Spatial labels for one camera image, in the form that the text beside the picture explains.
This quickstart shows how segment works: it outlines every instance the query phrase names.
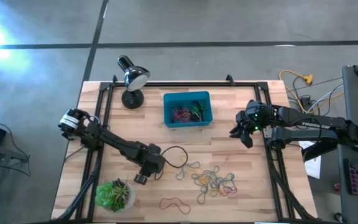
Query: lamp base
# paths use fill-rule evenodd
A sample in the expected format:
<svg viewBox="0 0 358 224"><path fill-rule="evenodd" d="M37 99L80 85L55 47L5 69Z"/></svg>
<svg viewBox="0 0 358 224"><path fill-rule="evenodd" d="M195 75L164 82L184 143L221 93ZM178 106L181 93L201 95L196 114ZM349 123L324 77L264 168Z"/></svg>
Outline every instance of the lamp base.
<svg viewBox="0 0 358 224"><path fill-rule="evenodd" d="M143 93L140 90L128 91L122 94L122 104L128 109L135 109L142 106L144 101Z"/></svg>

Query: plant pot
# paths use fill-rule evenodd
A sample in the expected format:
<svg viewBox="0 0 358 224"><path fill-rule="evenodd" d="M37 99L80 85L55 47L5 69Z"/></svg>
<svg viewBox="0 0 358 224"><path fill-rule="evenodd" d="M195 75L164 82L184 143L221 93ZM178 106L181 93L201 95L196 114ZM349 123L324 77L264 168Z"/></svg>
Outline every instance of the plant pot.
<svg viewBox="0 0 358 224"><path fill-rule="evenodd" d="M127 199L127 202L125 203L125 207L122 208L122 209L119 209L117 211L113 211L110 208L103 207L106 211L111 212L111 213L122 213L122 212L128 211L130 208L132 208L134 206L135 201L136 201L135 189L131 184L126 183L125 185L127 186L128 191L129 191L128 192L128 199Z"/></svg>

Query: concrete floor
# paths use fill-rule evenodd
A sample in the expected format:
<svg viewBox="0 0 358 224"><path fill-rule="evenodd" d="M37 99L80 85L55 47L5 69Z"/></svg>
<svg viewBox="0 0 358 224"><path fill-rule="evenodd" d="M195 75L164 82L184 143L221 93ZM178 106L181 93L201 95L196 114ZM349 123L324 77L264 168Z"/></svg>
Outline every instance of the concrete floor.
<svg viewBox="0 0 358 224"><path fill-rule="evenodd" d="M0 0L0 44L92 43L102 0ZM358 40L353 0L110 0L100 43ZM0 50L0 122L31 155L31 177L11 171L0 194L0 223L49 219L67 141L57 123L76 106L89 49ZM312 73L319 83L358 64L358 45L99 49L90 80L122 79L116 58L128 55L152 80L277 79L280 70ZM286 74L291 85L294 76ZM334 80L299 90L318 99ZM344 99L330 116L345 116ZM340 198L337 155L323 156L321 179L310 179L319 217L332 220Z"/></svg>

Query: wooden table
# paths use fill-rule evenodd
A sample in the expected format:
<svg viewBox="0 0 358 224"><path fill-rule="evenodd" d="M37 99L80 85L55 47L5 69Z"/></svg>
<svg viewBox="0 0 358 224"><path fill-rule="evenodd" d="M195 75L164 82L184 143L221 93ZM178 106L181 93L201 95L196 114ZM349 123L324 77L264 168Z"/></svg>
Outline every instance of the wooden table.
<svg viewBox="0 0 358 224"><path fill-rule="evenodd" d="M268 82L273 104L289 106L282 81ZM94 113L100 82L85 82L78 108ZM191 128L167 128L163 122L163 95L165 93L208 91L211 97L213 122L209 126ZM252 136L254 146L247 149L239 139L229 138L229 131L235 126L235 115L244 110L251 99L255 99L252 87L143 87L144 104L135 110L123 107L121 95L124 88L114 88L112 109L109 114L111 131L128 141L155 143L162 150L179 145L189 154L189 162L200 161L202 169L219 166L219 175L235 174L238 188L236 194L226 197L207 196L203 205L196 198L200 187L193 183L191 171L187 170L183 180L176 180L179 172L166 164L161 180L150 178L146 185L133 181L140 167L127 161L119 151L105 146L99 183L117 178L126 180L136 190L136 203L129 211L120 214L95 208L94 222L256 222L276 221L267 160L262 135ZM79 141L69 143L67 154L80 147ZM181 164L184 153L171 150L164 156L174 164ZM307 211L316 217L313 197L299 147L287 146L283 150L291 191ZM52 218L61 215L78 193L83 174L86 151L83 150L66 161L60 179ZM84 211L88 210L89 194ZM187 215L177 207L159 209L164 197L179 197L191 206ZM285 199L280 194L283 211Z"/></svg>

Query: pile of rubber bands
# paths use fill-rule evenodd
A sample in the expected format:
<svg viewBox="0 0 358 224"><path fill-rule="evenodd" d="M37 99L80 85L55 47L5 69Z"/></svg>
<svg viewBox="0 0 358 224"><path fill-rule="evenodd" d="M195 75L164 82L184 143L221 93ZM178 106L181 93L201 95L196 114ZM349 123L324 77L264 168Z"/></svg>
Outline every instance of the pile of rubber bands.
<svg viewBox="0 0 358 224"><path fill-rule="evenodd" d="M202 122L204 121L203 111L207 107L198 101L192 101L189 105L178 105L172 108L172 123Z"/></svg>
<svg viewBox="0 0 358 224"><path fill-rule="evenodd" d="M201 193L197 196L197 202L200 204L205 203L205 198L207 194L215 197L217 195L227 196L229 194L237 193L237 187L234 183L234 174L228 173L225 177L218 176L220 170L219 166L214 166L213 170L204 170L202 173L198 173L196 170L200 169L200 162L196 161L191 164L186 164L181 168L179 174L176 175L177 180L182 180L185 178L184 168L193 171L191 178L194 180L194 183L200 186Z"/></svg>

